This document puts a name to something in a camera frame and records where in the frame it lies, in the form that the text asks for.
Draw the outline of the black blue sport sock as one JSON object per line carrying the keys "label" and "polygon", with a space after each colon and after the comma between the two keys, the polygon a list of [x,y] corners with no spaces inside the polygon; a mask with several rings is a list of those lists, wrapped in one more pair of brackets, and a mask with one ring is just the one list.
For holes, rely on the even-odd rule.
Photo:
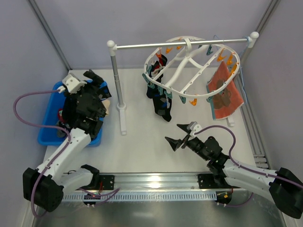
{"label": "black blue sport sock", "polygon": [[172,119],[170,114],[172,99],[167,97],[165,94],[160,95],[159,93],[154,93],[152,95],[152,101],[155,113],[158,116],[161,116],[165,121],[170,122]]}
{"label": "black blue sport sock", "polygon": [[104,82],[100,85],[100,87],[99,87],[99,89],[98,89],[98,91],[97,91],[97,94],[98,94],[98,97],[99,97],[101,100],[103,100],[103,99],[108,99],[108,98],[111,98],[111,97],[112,97],[112,95],[111,95],[111,93],[110,93],[110,91],[109,91],[107,82],[104,81]]}

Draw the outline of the beige brown striped sock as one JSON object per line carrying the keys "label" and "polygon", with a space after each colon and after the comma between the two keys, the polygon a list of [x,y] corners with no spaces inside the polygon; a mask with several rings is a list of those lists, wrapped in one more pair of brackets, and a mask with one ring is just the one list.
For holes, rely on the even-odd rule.
{"label": "beige brown striped sock", "polygon": [[106,116],[108,116],[109,109],[110,109],[110,100],[108,100],[108,99],[102,100],[102,104],[104,105],[104,107],[106,109]]}

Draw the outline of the navy christmas sock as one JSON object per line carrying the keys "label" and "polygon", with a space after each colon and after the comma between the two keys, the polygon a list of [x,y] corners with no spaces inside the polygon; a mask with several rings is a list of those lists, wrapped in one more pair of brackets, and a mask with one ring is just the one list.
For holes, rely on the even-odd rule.
{"label": "navy christmas sock", "polygon": [[168,61],[167,57],[164,56],[163,54],[160,54],[158,56],[158,60],[151,65],[151,71],[149,73],[149,76],[151,78],[157,76],[158,73],[166,66],[167,61]]}
{"label": "navy christmas sock", "polygon": [[149,99],[157,97],[159,95],[158,86],[153,85],[153,87],[151,87],[150,85],[148,85],[146,95]]}

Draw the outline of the white oval clip hanger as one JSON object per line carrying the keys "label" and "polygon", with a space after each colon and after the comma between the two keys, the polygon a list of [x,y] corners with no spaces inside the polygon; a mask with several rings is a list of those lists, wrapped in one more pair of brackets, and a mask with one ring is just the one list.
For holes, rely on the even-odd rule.
{"label": "white oval clip hanger", "polygon": [[[177,36],[164,43],[150,44],[149,47],[154,47],[155,50],[144,63],[142,77],[147,85],[157,85],[159,94],[165,94],[170,99],[178,96],[183,103],[194,102],[199,98],[208,99],[234,80],[240,69],[240,58],[231,44],[242,42],[246,42],[246,39],[205,40],[195,36]],[[167,64],[157,76],[151,78],[151,65],[158,60],[160,54],[167,57]],[[227,65],[230,77],[219,89],[208,93],[206,85],[222,62],[217,61],[219,54],[225,57],[225,63],[230,57]]]}

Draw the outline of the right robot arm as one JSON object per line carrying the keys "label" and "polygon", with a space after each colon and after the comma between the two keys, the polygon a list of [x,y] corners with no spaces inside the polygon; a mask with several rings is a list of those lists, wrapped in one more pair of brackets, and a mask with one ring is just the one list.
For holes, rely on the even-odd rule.
{"label": "right robot arm", "polygon": [[223,153],[215,137],[201,141],[198,135],[213,126],[202,128],[197,122],[178,124],[186,132],[183,139],[166,137],[173,151],[189,148],[204,161],[214,176],[215,182],[223,186],[243,188],[271,201],[284,214],[300,219],[303,214],[303,183],[287,168],[270,170],[242,163]]}

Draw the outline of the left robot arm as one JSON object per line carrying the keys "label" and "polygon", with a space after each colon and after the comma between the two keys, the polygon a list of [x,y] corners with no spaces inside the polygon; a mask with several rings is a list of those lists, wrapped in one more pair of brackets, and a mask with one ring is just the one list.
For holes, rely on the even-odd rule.
{"label": "left robot arm", "polygon": [[35,169],[27,168],[23,173],[23,196],[31,207],[39,206],[52,212],[60,205],[64,195],[81,187],[93,188],[97,185],[99,170],[90,165],[82,165],[71,174],[63,174],[72,159],[98,137],[107,114],[101,99],[109,97],[110,93],[102,86],[104,80],[91,69],[83,75],[86,80],[68,74],[55,90],[64,95],[64,126],[55,125],[54,128],[64,131],[66,137],[45,162]]}

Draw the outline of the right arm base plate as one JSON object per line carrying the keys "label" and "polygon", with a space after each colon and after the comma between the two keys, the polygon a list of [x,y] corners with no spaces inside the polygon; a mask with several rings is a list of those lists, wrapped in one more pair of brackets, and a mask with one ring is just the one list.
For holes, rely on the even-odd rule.
{"label": "right arm base plate", "polygon": [[224,177],[215,176],[212,173],[198,174],[198,185],[200,189],[231,189]]}

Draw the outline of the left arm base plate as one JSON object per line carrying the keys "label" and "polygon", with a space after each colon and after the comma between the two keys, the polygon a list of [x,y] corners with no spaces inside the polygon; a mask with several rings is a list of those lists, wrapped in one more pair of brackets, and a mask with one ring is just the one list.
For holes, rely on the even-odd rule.
{"label": "left arm base plate", "polygon": [[97,177],[97,183],[95,189],[98,191],[113,190],[115,185],[114,175],[99,175]]}

